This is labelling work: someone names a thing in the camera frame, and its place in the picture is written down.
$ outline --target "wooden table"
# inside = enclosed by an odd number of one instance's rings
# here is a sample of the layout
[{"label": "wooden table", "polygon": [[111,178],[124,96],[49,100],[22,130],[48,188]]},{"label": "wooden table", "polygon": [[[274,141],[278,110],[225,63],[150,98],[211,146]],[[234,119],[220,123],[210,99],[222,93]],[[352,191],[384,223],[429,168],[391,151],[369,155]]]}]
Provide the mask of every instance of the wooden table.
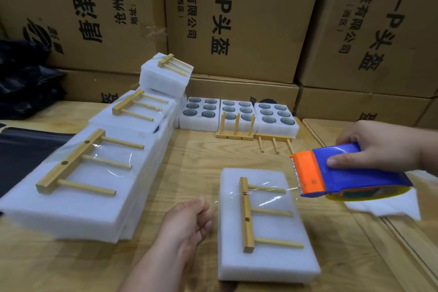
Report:
[{"label": "wooden table", "polygon": [[[321,146],[333,146],[350,122],[304,119],[304,125]],[[438,284],[438,183],[407,174],[417,190],[422,220],[410,217],[386,217],[382,221],[391,229],[428,276]]]},{"label": "wooden table", "polygon": [[[58,102],[24,122],[8,126],[59,133],[79,132],[104,104]],[[301,123],[295,151],[319,147]],[[293,189],[301,219],[322,269],[312,284],[224,283],[217,280],[217,234],[203,242],[186,291],[435,291],[433,282],[378,218],[351,213],[338,202],[299,196],[289,149],[280,154],[264,142],[216,139],[214,134],[176,130],[157,173],[144,213],[129,242],[53,241],[39,232],[0,218],[0,291],[116,291],[130,269],[151,246],[161,220],[175,203],[204,195],[217,212],[224,167],[283,171]]]}]

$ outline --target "wooden crosspiece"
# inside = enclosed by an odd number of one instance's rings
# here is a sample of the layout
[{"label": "wooden crosspiece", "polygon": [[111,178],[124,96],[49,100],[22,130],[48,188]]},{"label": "wooden crosspiece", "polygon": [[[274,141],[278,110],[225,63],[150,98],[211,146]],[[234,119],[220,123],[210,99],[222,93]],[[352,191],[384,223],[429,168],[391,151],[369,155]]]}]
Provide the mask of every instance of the wooden crosspiece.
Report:
[{"label": "wooden crosspiece", "polygon": [[158,61],[159,68],[166,68],[178,73],[179,75],[187,77],[190,74],[191,67],[189,64],[176,59],[173,54],[168,54]]},{"label": "wooden crosspiece", "polygon": [[280,153],[280,151],[278,150],[278,147],[277,147],[277,141],[286,142],[291,153],[292,154],[295,153],[293,148],[292,148],[291,141],[293,140],[293,137],[291,137],[291,136],[255,133],[255,138],[258,139],[258,144],[260,146],[260,152],[262,152],[262,153],[265,152],[263,149],[263,143],[261,142],[262,140],[272,141],[276,154]]},{"label": "wooden crosspiece", "polygon": [[258,214],[268,214],[277,216],[293,217],[293,212],[282,211],[274,209],[261,209],[257,207],[251,207],[249,200],[249,190],[262,190],[266,192],[286,193],[286,190],[278,188],[269,188],[264,186],[249,185],[248,179],[240,177],[240,215],[242,225],[242,244],[244,253],[252,253],[256,243],[264,243],[268,245],[303,248],[304,245],[300,242],[271,239],[271,238],[259,238],[254,236],[254,230],[252,226],[252,212]]},{"label": "wooden crosspiece", "polygon": [[247,140],[247,141],[254,140],[254,133],[252,132],[252,129],[254,127],[255,114],[252,115],[251,125],[249,127],[248,132],[239,132],[240,113],[238,113],[236,116],[236,121],[234,122],[234,130],[232,130],[232,131],[225,130],[224,129],[225,128],[225,116],[226,116],[226,113],[223,112],[221,115],[219,131],[216,133],[216,138],[218,138],[218,139],[231,139],[231,140]]},{"label": "wooden crosspiece", "polygon": [[122,141],[113,139],[105,135],[104,129],[96,129],[93,134],[87,137],[80,145],[76,147],[65,159],[52,168],[40,181],[36,183],[36,190],[42,194],[51,194],[59,185],[63,185],[70,188],[76,188],[85,190],[88,192],[94,192],[102,195],[115,196],[116,191],[107,188],[91,186],[80,182],[69,181],[67,178],[83,160],[87,160],[93,163],[101,163],[115,167],[125,168],[127,170],[132,169],[131,165],[113,162],[106,159],[95,158],[90,154],[94,150],[94,146],[101,142],[109,142],[118,144],[121,146],[128,146],[131,148],[144,150],[145,146],[142,144]]},{"label": "wooden crosspiece", "polygon": [[135,113],[132,111],[129,111],[128,109],[133,106],[133,105],[138,105],[138,106],[142,106],[151,110],[155,110],[158,112],[162,111],[162,108],[160,107],[156,107],[150,104],[145,104],[145,103],[141,103],[139,102],[139,100],[142,97],[146,97],[148,99],[152,99],[155,101],[159,101],[161,103],[168,103],[169,101],[163,100],[161,98],[158,97],[154,97],[151,95],[146,95],[144,90],[137,90],[135,93],[133,93],[132,95],[129,95],[128,97],[126,97],[123,101],[121,101],[120,103],[118,103],[116,106],[114,106],[112,108],[112,114],[113,115],[121,115],[122,113],[126,113],[128,115],[132,115],[134,117],[140,118],[140,119],[144,119],[150,122],[154,121],[154,118],[148,117],[146,115],[141,115],[139,113]]}]

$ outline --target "hand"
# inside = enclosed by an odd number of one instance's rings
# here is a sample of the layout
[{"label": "hand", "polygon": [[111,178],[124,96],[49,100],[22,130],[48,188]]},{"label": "hand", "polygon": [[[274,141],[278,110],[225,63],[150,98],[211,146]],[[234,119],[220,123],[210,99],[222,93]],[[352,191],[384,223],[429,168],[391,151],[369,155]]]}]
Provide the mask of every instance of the hand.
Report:
[{"label": "hand", "polygon": [[156,243],[177,248],[178,257],[187,263],[196,246],[210,234],[212,218],[213,210],[204,197],[181,202],[167,212]]},{"label": "hand", "polygon": [[422,144],[429,134],[420,129],[360,120],[344,129],[336,144],[357,142],[362,151],[332,156],[327,166],[393,172],[419,169]]}]

